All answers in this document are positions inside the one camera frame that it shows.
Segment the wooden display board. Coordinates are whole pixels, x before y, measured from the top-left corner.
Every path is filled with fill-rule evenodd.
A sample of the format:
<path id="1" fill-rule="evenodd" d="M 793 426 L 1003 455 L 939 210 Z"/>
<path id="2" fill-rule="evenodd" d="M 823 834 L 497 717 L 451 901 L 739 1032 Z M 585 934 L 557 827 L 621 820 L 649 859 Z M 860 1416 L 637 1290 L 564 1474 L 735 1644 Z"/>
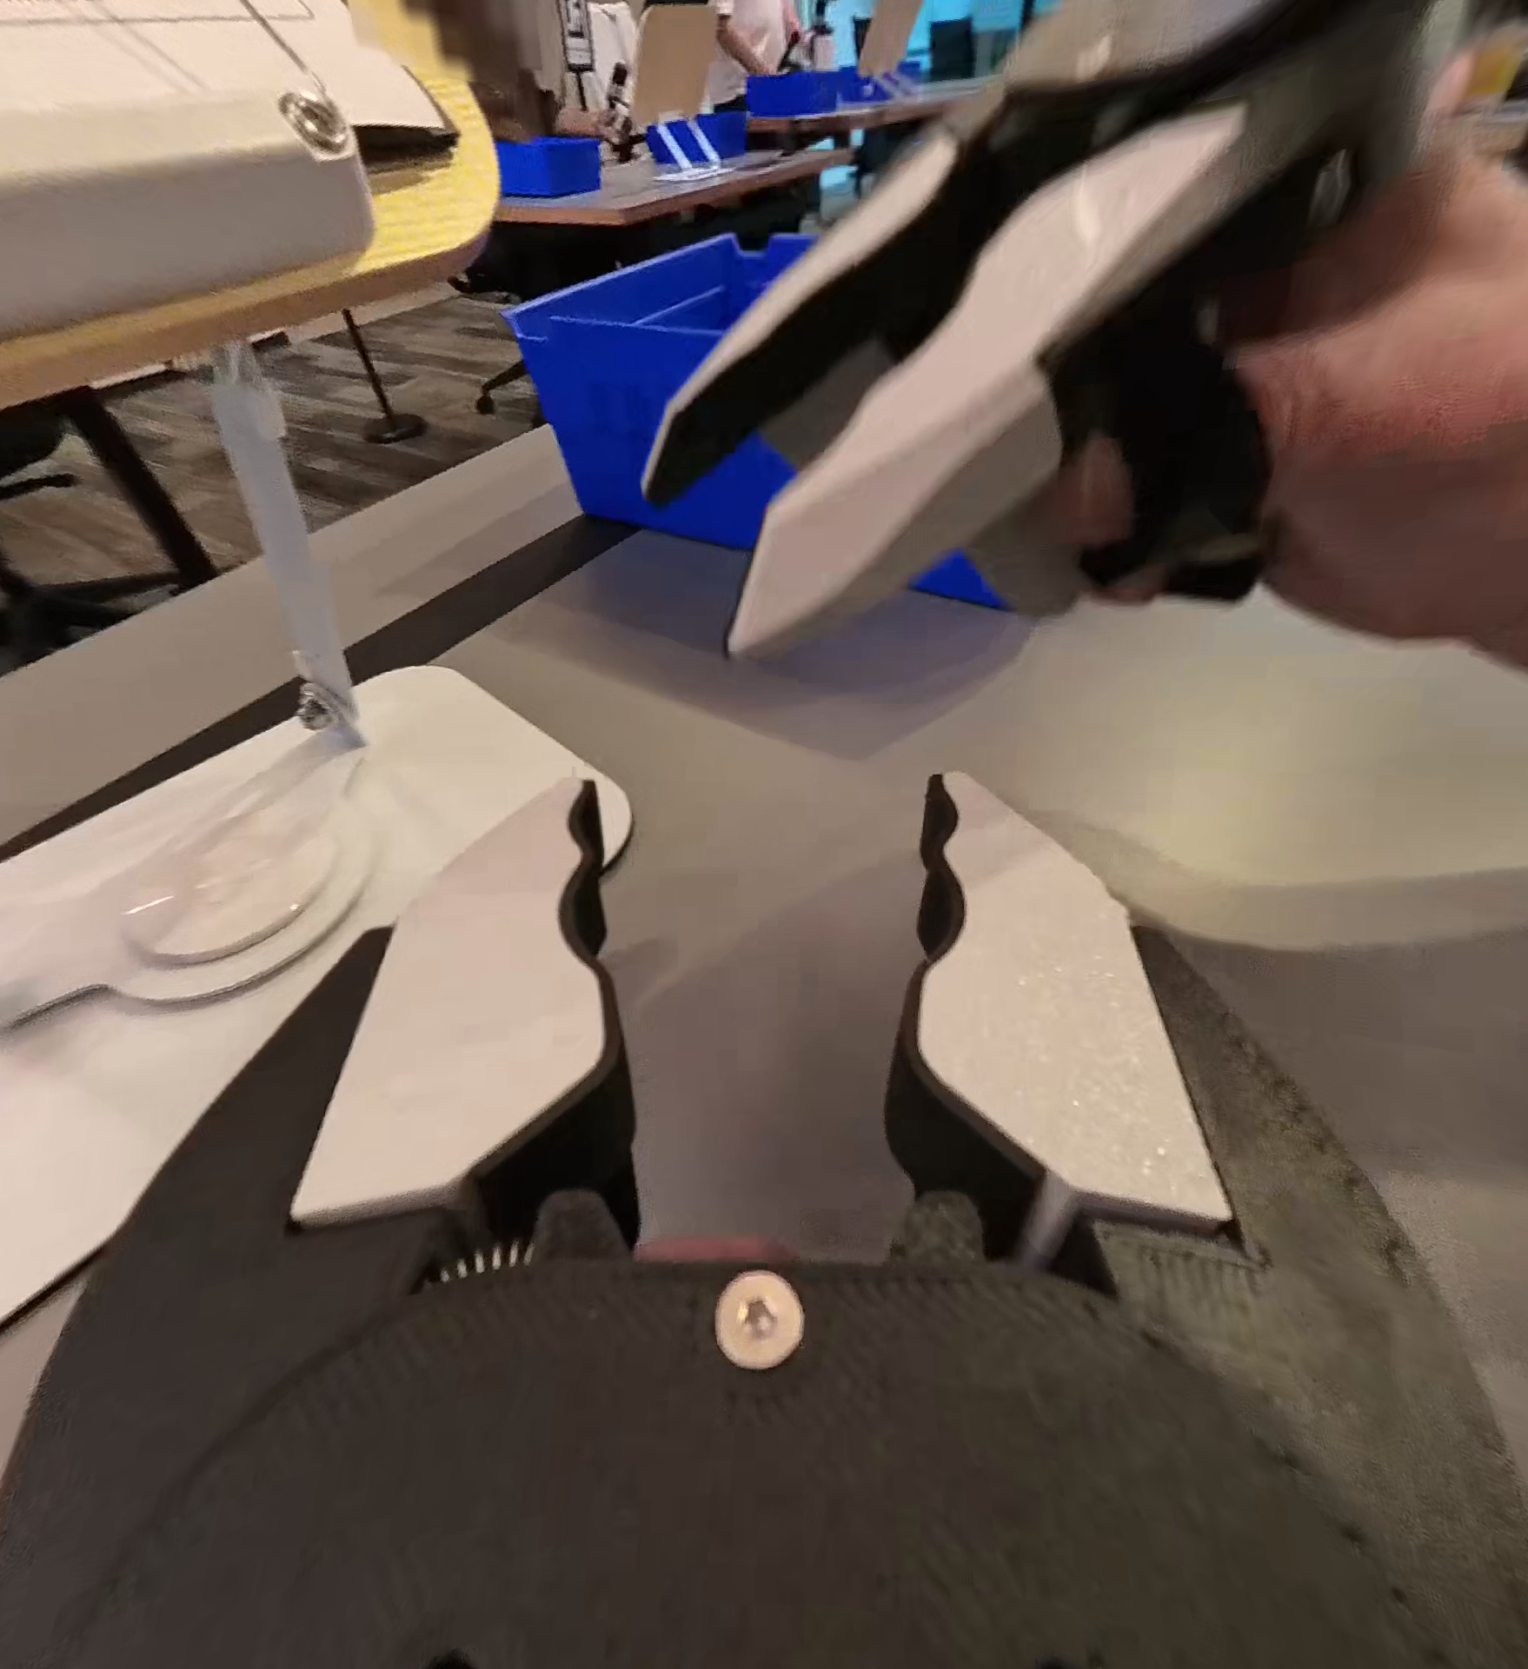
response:
<path id="1" fill-rule="evenodd" d="M 373 168 L 373 238 L 353 259 L 320 261 L 194 298 L 106 313 L 0 340 L 0 410 L 148 366 L 204 355 L 344 308 L 413 294 L 460 273 L 478 252 L 499 192 L 493 140 L 464 80 L 420 84 L 457 129 L 441 157 Z"/>

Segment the white stand post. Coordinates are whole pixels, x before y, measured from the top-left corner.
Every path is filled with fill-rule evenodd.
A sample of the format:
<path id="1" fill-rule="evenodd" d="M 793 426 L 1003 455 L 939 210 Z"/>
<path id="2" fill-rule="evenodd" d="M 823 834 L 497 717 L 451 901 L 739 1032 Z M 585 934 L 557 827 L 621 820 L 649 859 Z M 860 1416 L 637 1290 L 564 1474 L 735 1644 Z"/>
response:
<path id="1" fill-rule="evenodd" d="M 295 717 L 341 746 L 362 746 L 334 596 L 311 552 L 287 455 L 283 410 L 252 341 L 232 340 L 210 350 L 206 389 L 287 634 L 299 683 Z"/>

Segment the printed paper sheet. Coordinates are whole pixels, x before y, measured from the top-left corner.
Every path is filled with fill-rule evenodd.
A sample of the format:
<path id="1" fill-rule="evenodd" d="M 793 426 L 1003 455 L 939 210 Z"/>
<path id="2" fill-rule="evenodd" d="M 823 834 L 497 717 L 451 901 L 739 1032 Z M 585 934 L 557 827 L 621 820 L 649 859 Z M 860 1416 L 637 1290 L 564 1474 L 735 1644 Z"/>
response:
<path id="1" fill-rule="evenodd" d="M 455 140 L 346 3 L 0 1 L 0 341 L 357 255 Z"/>

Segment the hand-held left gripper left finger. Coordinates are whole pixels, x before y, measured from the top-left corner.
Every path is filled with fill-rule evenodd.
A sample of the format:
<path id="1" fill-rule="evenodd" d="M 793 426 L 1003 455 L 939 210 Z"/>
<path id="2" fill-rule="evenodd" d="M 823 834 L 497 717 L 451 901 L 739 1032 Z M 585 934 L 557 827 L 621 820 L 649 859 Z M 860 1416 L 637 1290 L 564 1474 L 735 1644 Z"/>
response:
<path id="1" fill-rule="evenodd" d="M 637 1237 L 635 1114 L 600 951 L 599 783 L 562 778 L 439 869 L 390 929 L 290 1214 L 418 1207 L 525 1242 L 590 1190 Z"/>

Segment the small blue plastic bin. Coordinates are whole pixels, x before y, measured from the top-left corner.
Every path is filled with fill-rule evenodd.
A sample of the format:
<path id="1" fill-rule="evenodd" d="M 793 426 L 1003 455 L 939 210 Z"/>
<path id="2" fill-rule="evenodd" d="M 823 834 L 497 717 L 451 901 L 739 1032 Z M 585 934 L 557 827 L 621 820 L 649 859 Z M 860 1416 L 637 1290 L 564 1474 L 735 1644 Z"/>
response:
<path id="1" fill-rule="evenodd" d="M 649 122 L 644 142 L 651 161 L 672 177 L 697 177 L 739 164 L 749 152 L 749 115 L 744 106 Z"/>
<path id="2" fill-rule="evenodd" d="M 495 156 L 504 198 L 549 201 L 581 198 L 600 187 L 602 145 L 595 136 L 497 140 Z"/>
<path id="3" fill-rule="evenodd" d="M 881 77 L 861 75 L 854 66 L 797 70 L 748 77 L 746 108 L 751 117 L 800 119 L 872 106 L 912 87 L 914 82 L 907 77 L 888 82 Z"/>

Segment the person's right hand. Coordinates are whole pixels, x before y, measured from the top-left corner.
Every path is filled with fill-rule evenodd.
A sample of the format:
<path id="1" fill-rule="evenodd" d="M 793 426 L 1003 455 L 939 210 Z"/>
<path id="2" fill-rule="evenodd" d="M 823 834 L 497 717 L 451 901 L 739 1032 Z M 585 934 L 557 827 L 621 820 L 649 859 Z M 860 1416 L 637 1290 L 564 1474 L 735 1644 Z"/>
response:
<path id="1" fill-rule="evenodd" d="M 1261 582 L 1528 674 L 1528 182 L 1441 133 L 1219 329 L 1270 455 Z"/>

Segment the clear round stand foot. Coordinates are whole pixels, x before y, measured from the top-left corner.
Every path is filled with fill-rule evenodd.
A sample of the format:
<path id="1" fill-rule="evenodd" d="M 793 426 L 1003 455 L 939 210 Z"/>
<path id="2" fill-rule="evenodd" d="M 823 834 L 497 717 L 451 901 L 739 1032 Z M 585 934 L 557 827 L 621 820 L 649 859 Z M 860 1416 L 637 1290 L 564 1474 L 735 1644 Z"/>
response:
<path id="1" fill-rule="evenodd" d="M 346 795 L 225 815 L 101 885 L 0 906 L 0 1032 L 110 995 L 150 1008 L 250 990 L 351 915 L 378 859 Z"/>

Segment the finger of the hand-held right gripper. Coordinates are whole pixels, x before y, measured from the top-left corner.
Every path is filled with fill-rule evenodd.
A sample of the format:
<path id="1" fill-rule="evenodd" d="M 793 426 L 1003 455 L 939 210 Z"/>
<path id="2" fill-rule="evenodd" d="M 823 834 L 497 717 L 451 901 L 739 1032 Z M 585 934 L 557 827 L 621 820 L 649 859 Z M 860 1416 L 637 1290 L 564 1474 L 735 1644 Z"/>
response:
<path id="1" fill-rule="evenodd" d="M 732 657 L 858 615 L 946 552 L 975 564 L 1087 426 L 1087 399 L 1056 385 L 1084 376 L 1066 362 L 1096 327 L 1151 289 L 1180 327 L 1200 326 L 1236 255 L 1222 231 L 1270 203 L 1270 108 L 1149 108 L 1133 124 L 1144 110 L 1091 106 L 1086 157 L 1005 219 L 919 347 L 896 364 L 860 350 L 755 433 L 793 478 L 762 517 Z"/>
<path id="2" fill-rule="evenodd" d="M 860 350 L 900 362 L 947 319 L 1005 219 L 1089 142 L 1084 92 L 986 92 L 931 124 L 670 397 L 646 501 L 679 497 Z"/>

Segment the black office chair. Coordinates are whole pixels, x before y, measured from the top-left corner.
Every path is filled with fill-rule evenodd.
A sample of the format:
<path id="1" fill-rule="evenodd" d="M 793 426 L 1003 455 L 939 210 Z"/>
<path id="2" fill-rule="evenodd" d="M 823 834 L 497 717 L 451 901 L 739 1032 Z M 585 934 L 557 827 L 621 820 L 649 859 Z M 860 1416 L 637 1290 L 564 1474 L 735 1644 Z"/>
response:
<path id="1" fill-rule="evenodd" d="M 0 410 L 0 676 L 217 575 L 108 394 Z"/>

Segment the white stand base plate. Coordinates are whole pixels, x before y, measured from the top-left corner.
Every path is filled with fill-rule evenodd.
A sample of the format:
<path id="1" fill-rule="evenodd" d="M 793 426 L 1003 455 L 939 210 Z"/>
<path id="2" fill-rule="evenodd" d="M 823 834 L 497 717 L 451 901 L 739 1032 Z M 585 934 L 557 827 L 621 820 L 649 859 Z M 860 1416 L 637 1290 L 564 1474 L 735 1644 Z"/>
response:
<path id="1" fill-rule="evenodd" d="M 348 920 L 250 990 L 150 1008 L 92 995 L 0 1032 L 0 1330 L 125 1221 L 210 1104 L 351 948 L 385 948 L 460 850 L 562 778 L 599 783 L 606 866 L 632 830 L 625 792 L 467 678 L 418 666 L 357 692 L 362 746 L 295 720 L 232 745 L 0 864 L 0 906 L 80 894 L 225 815 L 348 802 L 378 832 Z"/>

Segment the wooden top desk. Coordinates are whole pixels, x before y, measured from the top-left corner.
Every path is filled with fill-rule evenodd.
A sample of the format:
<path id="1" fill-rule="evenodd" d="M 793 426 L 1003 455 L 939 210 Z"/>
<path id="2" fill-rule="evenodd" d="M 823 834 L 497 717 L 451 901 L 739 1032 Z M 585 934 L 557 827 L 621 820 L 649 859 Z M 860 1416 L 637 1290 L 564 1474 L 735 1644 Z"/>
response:
<path id="1" fill-rule="evenodd" d="M 502 196 L 488 231 L 506 226 L 621 231 L 656 219 L 705 208 L 728 208 L 777 192 L 854 159 L 847 145 L 814 145 L 797 152 L 756 152 L 712 170 L 660 170 L 651 159 L 602 168 L 595 189 L 562 198 Z"/>

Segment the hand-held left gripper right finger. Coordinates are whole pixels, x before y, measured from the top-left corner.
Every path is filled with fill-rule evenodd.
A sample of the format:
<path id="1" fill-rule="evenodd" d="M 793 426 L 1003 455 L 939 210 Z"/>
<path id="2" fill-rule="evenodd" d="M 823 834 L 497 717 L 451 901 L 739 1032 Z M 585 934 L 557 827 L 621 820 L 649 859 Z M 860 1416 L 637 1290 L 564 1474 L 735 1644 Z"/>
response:
<path id="1" fill-rule="evenodd" d="M 1128 913 L 960 771 L 919 823 L 919 962 L 882 1099 L 914 1195 L 958 1195 L 982 1257 L 1047 1267 L 1084 1223 L 1210 1241 L 1233 1206 Z"/>

